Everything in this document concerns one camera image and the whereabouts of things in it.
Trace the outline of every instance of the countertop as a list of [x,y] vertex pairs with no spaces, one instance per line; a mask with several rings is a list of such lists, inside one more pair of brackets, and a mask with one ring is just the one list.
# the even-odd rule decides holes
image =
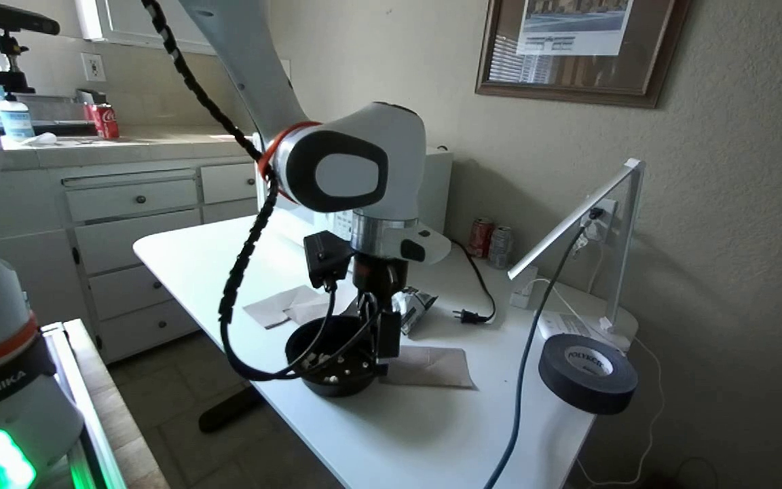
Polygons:
[[117,142],[65,135],[53,148],[0,140],[4,172],[79,169],[145,161],[244,161],[250,159],[228,133],[186,127],[124,131]]

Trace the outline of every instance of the roll of tape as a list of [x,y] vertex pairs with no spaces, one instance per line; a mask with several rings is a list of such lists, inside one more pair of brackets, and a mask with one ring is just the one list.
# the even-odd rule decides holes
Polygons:
[[559,399],[585,413],[620,413],[637,389],[627,356],[580,334],[547,338],[538,372]]

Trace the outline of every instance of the floor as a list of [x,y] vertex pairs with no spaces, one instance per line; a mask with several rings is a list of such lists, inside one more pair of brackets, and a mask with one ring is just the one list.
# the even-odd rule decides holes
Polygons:
[[114,364],[110,376],[171,489],[338,487],[272,407],[213,434],[198,429],[198,415],[240,385],[204,334]]

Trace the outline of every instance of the black cable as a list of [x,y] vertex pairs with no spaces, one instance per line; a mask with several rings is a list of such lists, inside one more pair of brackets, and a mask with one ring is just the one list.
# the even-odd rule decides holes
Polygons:
[[319,343],[319,338],[324,334],[327,324],[330,324],[330,316],[333,316],[333,304],[335,304],[335,284],[324,284],[324,292],[327,292],[327,309],[324,316],[319,319],[319,326],[312,338],[312,343],[282,369],[282,372],[293,372],[304,364],[304,358],[314,350],[314,346]]
[[[167,20],[166,20],[166,12],[156,6],[156,0],[140,0],[143,9],[148,12],[152,17],[152,28],[162,36],[162,46],[166,53],[174,58],[174,68],[177,73],[181,76],[185,88],[198,97],[198,103],[234,135],[234,142],[258,164],[259,161],[259,153],[251,148],[251,142],[221,115],[221,110],[206,96],[206,91],[198,85],[198,78],[191,76],[190,66],[185,62],[178,46],[177,46],[177,39],[174,39],[174,30],[167,28]],[[221,350],[225,350],[225,358],[229,364],[234,372],[239,372],[240,377],[247,381],[278,381],[278,377],[295,377],[291,372],[291,366],[278,369],[278,372],[263,372],[263,369],[255,369],[250,364],[244,364],[234,349],[229,349],[229,316],[234,316],[234,304],[235,304],[235,292],[244,281],[244,273],[250,266],[250,258],[255,254],[255,246],[259,239],[259,231],[266,228],[274,206],[276,206],[276,194],[278,194],[278,178],[274,169],[266,172],[266,179],[267,179],[267,194],[251,221],[251,228],[250,228],[250,236],[247,243],[240,246],[229,273],[228,273],[228,281],[225,281],[225,289],[221,289],[221,300],[219,300],[219,338],[221,338]]]
[[140,0],[148,12],[153,34],[162,36],[166,53],[174,58],[174,68],[181,76],[185,88],[191,91],[198,103],[234,135],[234,142],[250,153],[251,161],[259,161],[259,153],[255,144],[225,118],[225,112],[206,96],[206,91],[198,85],[191,68],[185,62],[174,30],[167,28],[166,12],[156,6],[156,0]]
[[508,444],[505,444],[505,452],[501,452],[501,456],[498,456],[498,461],[496,461],[496,467],[494,467],[494,474],[490,474],[490,479],[489,479],[486,487],[494,487],[494,485],[496,485],[496,479],[501,475],[501,470],[505,470],[505,466],[508,466],[508,459],[509,459],[509,453],[512,453],[512,448],[516,448],[516,444],[519,444],[521,406],[524,406],[524,372],[527,372],[527,358],[529,358],[531,338],[535,338],[538,320],[540,320],[540,316],[543,316],[543,309],[546,309],[546,304],[547,304],[547,296],[551,296],[551,292],[553,292],[553,285],[557,285],[557,281],[559,281],[559,273],[561,273],[563,260],[570,258],[570,254],[572,254],[572,248],[576,248],[576,243],[580,239],[580,233],[584,233],[585,225],[580,225],[580,228],[576,231],[572,243],[563,248],[563,254],[561,254],[561,258],[559,258],[559,266],[557,266],[551,284],[546,285],[543,300],[540,300],[540,304],[538,304],[538,309],[535,309],[535,319],[531,319],[531,326],[529,326],[529,334],[527,334],[527,346],[524,346],[524,356],[521,356],[521,364],[519,364],[516,418],[512,418],[512,426],[509,426],[509,438],[508,438]]
[[324,356],[316,364],[308,364],[308,369],[322,369],[324,364],[335,361],[338,356],[345,356],[367,331],[368,331],[368,319],[375,319],[375,313],[360,313],[364,324],[358,326],[358,331],[345,339],[330,356]]
[[449,239],[449,243],[453,243],[456,248],[462,248],[462,254],[467,256],[467,260],[468,260],[468,266],[472,266],[472,273],[474,273],[474,278],[477,278],[477,285],[479,285],[482,296],[490,301],[490,313],[489,313],[489,316],[477,316],[477,313],[472,313],[472,309],[458,309],[458,319],[462,319],[462,324],[490,324],[490,320],[496,319],[494,293],[490,293],[490,289],[482,284],[482,274],[479,274],[477,263],[472,260],[472,256],[467,254],[467,248],[464,248],[458,239]]

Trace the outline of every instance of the power cord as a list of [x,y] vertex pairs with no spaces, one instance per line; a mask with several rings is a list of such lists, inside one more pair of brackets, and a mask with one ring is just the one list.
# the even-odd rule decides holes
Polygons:
[[335,284],[324,284],[324,293],[327,293],[327,309],[324,309],[312,343],[278,376],[297,369],[304,364],[304,358],[314,350],[319,338],[324,334],[330,316],[333,316],[333,304],[335,304]]
[[[167,20],[166,20],[166,12],[160,9],[156,0],[140,0],[143,9],[148,12],[152,17],[152,28],[162,36],[162,46],[166,53],[174,58],[174,68],[177,73],[181,76],[185,88],[198,97],[198,103],[234,135],[234,142],[258,164],[263,159],[272,159],[272,154],[259,154],[255,149],[255,144],[221,115],[221,110],[206,96],[206,91],[198,85],[194,73],[190,70],[186,61],[181,58],[178,46],[177,46],[177,36],[174,30],[167,28]],[[266,369],[255,369],[250,364],[244,364],[234,349],[229,349],[229,319],[234,319],[234,304],[235,304],[235,292],[244,281],[244,273],[250,269],[250,258],[255,254],[255,246],[276,206],[276,194],[278,194],[278,178],[274,169],[263,169],[263,178],[267,179],[267,194],[251,221],[251,228],[250,228],[250,236],[247,243],[240,246],[229,273],[228,273],[228,281],[225,281],[225,289],[221,289],[221,300],[219,300],[219,338],[221,338],[221,350],[225,350],[225,358],[229,364],[234,372],[239,372],[240,377],[247,381],[278,381],[278,377],[295,377],[293,376],[293,366],[286,364],[285,369],[278,372],[266,372]]]
[[[563,308],[576,316],[576,320],[588,324],[559,292],[557,292],[557,300],[559,300],[559,304],[563,304]],[[658,418],[661,418],[661,413],[664,413],[661,361],[658,361],[658,356],[657,356],[639,338],[634,338],[634,343],[639,346],[639,350],[642,350],[642,353],[654,361],[654,366],[657,366],[658,407],[657,407],[657,413],[654,413],[650,422],[648,422],[646,448],[642,448],[639,456],[637,456],[634,475],[627,479],[627,482],[595,482],[595,479],[585,474],[584,461],[578,459],[576,466],[578,466],[578,470],[584,474],[585,487],[637,487],[637,485],[639,485],[639,475],[642,475],[642,461],[646,461],[646,456],[648,456],[650,448],[654,448],[654,429],[657,429],[657,423],[658,423]]]
[[479,292],[482,292],[482,296],[490,301],[490,313],[489,316],[479,316],[479,313],[472,313],[472,309],[456,309],[456,316],[458,316],[458,320],[462,324],[490,324],[494,319],[496,319],[496,301],[494,301],[494,293],[490,293],[490,289],[482,284],[482,274],[479,274],[479,269],[477,269],[477,263],[472,260],[472,256],[467,254],[467,248],[458,243],[458,239],[449,239],[456,248],[462,248],[462,254],[467,256],[467,260],[468,260],[468,266],[472,266],[472,273],[474,273],[474,281],[477,281],[477,285],[479,285]]
[[531,326],[529,326],[529,334],[527,334],[527,343],[524,343],[524,353],[521,353],[521,364],[519,364],[516,415],[512,415],[509,438],[508,438],[508,444],[505,444],[505,452],[501,452],[501,456],[498,456],[498,461],[496,461],[496,467],[494,467],[486,489],[490,489],[490,487],[496,485],[496,479],[501,475],[501,470],[505,470],[505,466],[508,466],[508,459],[509,459],[509,453],[512,453],[512,448],[516,448],[516,444],[519,444],[519,433],[521,433],[521,406],[524,406],[524,372],[527,372],[527,361],[529,361],[531,338],[535,338],[535,331],[538,331],[538,320],[540,320],[540,316],[543,316],[543,309],[546,309],[546,304],[547,304],[547,296],[551,296],[551,292],[553,292],[553,285],[557,285],[557,281],[559,281],[559,274],[561,274],[561,269],[563,269],[563,260],[572,256],[576,243],[580,239],[584,228],[585,228],[585,225],[580,225],[580,228],[576,231],[572,243],[563,248],[563,254],[561,254],[561,258],[559,258],[559,266],[557,266],[557,273],[551,274],[551,284],[546,285],[543,300],[540,300],[540,304],[538,304],[538,309],[535,309],[535,319],[531,319]]
[[368,319],[375,319],[375,309],[368,309],[368,308],[375,308],[375,300],[360,300],[360,326],[358,326],[358,331],[349,338],[349,339],[345,339],[330,356],[324,356],[322,361],[316,361],[316,364],[308,364],[308,372],[314,372],[314,369],[322,369],[322,366],[327,366],[327,364],[333,364],[338,356],[345,356],[358,339],[364,339],[364,334],[368,331]]

